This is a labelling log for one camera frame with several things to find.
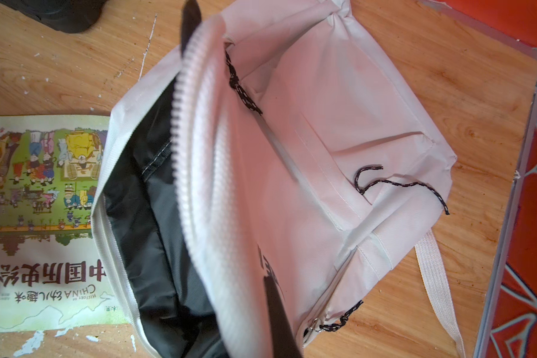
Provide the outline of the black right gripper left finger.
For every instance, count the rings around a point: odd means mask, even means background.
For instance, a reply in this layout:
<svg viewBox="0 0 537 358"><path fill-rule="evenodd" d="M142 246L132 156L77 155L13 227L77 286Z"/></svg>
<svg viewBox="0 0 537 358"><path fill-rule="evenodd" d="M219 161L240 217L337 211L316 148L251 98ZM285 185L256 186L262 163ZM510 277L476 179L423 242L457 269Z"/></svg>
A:
<svg viewBox="0 0 537 358"><path fill-rule="evenodd" d="M182 10L180 25L180 53L184 56L189 41L202 22L201 9L196 0L187 0Z"/></svg>

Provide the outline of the white student backpack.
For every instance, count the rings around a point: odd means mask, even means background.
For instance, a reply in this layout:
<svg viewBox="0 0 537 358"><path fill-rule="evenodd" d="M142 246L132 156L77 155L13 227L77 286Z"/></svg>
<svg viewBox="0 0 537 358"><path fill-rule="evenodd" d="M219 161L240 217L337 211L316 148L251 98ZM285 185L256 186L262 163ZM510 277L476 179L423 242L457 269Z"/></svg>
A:
<svg viewBox="0 0 537 358"><path fill-rule="evenodd" d="M301 354L411 251L465 356L432 228L456 155L349 1L235 1L110 114L92 235L152 357Z"/></svg>

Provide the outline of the green illustrated book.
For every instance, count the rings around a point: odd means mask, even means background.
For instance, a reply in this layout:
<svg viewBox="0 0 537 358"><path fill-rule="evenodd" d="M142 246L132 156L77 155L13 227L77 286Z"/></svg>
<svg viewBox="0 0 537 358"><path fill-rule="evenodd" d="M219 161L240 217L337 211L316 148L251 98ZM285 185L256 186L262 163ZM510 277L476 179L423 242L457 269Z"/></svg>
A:
<svg viewBox="0 0 537 358"><path fill-rule="evenodd" d="M125 323L91 233L108 125L0 116L0 333Z"/></svg>

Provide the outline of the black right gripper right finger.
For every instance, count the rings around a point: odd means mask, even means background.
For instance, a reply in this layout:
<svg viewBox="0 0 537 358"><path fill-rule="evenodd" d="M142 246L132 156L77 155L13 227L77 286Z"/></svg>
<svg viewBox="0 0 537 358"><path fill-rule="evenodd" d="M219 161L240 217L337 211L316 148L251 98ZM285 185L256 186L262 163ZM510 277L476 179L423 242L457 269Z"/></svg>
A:
<svg viewBox="0 0 537 358"><path fill-rule="evenodd" d="M268 315L271 325L271 342L274 358L302 358L280 299L279 289L272 277L263 278L266 290Z"/></svg>

